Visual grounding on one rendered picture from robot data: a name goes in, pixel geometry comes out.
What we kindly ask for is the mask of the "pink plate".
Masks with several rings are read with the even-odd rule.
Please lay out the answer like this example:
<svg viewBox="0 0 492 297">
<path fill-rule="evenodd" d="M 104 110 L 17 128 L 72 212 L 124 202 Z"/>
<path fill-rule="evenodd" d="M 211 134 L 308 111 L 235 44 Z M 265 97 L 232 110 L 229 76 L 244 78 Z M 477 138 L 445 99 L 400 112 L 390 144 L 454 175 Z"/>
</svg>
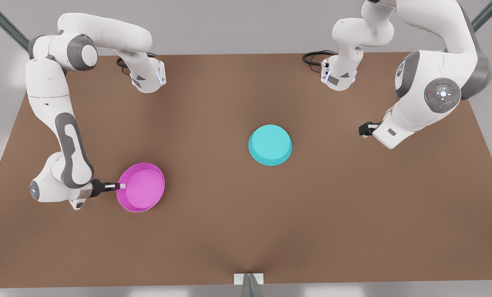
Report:
<svg viewBox="0 0 492 297">
<path fill-rule="evenodd" d="M 154 164 L 138 163 L 126 169 L 117 184 L 126 184 L 116 190 L 120 205 L 128 211 L 142 212 L 154 207 L 165 190 L 165 177 Z"/>
</svg>

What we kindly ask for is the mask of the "blue plate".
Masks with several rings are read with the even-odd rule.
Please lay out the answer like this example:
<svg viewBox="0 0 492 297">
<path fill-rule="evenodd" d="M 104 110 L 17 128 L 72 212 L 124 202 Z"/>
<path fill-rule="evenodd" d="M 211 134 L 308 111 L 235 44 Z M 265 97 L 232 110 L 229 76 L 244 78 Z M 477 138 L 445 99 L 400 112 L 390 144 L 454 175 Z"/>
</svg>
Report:
<svg viewBox="0 0 492 297">
<path fill-rule="evenodd" d="M 248 140 L 251 157 L 268 167 L 283 164 L 293 150 L 290 135 L 277 125 L 264 125 L 255 130 Z"/>
</svg>

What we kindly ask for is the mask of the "silver frame post with foot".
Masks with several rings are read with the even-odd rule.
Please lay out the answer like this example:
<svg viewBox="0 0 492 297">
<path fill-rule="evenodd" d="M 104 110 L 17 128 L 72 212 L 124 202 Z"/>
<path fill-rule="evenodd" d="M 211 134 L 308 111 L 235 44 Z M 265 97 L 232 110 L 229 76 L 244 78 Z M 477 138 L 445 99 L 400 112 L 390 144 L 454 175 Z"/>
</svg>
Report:
<svg viewBox="0 0 492 297">
<path fill-rule="evenodd" d="M 234 285 L 241 285 L 241 297 L 264 297 L 261 286 L 264 284 L 263 273 L 234 274 Z"/>
</svg>

